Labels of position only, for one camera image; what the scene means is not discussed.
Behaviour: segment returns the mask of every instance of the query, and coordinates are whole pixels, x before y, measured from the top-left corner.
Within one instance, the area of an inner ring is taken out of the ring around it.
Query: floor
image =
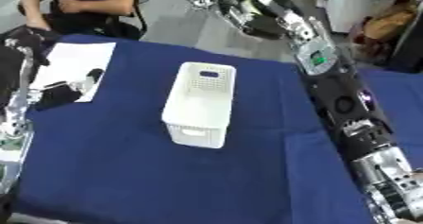
[[[294,1],[310,15],[326,20],[323,10],[313,6],[313,0]],[[294,60],[284,40],[271,41],[241,34],[217,13],[216,8],[195,9],[187,0],[142,0],[140,7],[149,24],[143,41],[185,45],[253,59]]]

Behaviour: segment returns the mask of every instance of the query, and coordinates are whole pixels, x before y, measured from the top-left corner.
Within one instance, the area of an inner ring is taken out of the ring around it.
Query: person's hand
[[[29,18],[28,21],[26,22],[26,25],[33,28],[39,28],[46,31],[51,31],[50,25],[47,22],[45,22],[43,18],[37,18],[37,19]]]
[[[64,13],[80,13],[82,5],[80,0],[59,0],[60,10]]]

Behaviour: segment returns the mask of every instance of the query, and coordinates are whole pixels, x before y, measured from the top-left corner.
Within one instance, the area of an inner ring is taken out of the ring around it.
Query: chair
[[[140,28],[140,37],[139,38],[142,38],[142,36],[148,30],[148,25],[145,22],[143,15],[141,14],[141,11],[140,11],[140,8],[139,8],[139,3],[140,3],[140,0],[134,0],[133,12],[130,15],[128,15],[128,17],[134,18],[136,16],[138,18],[138,20],[140,21],[140,23],[142,25],[142,27]],[[18,4],[18,10],[21,14],[25,15],[25,9],[24,9],[24,6],[22,5],[21,2]],[[103,35],[122,38],[122,37],[124,37],[124,33],[123,33],[123,30],[122,30],[119,18],[120,18],[120,16],[110,16],[106,20],[106,23],[104,24],[104,26],[97,27],[96,29],[98,29],[98,28],[106,29],[107,31],[111,32],[111,35],[104,34],[104,33],[103,33]]]

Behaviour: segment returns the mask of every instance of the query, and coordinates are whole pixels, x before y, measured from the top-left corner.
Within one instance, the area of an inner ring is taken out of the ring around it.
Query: table
[[[117,42],[92,103],[33,112],[17,211],[92,223],[357,224],[370,216],[292,64]],[[171,142],[161,111],[185,61],[237,68],[222,149]],[[423,166],[421,76],[362,75],[411,162]]]

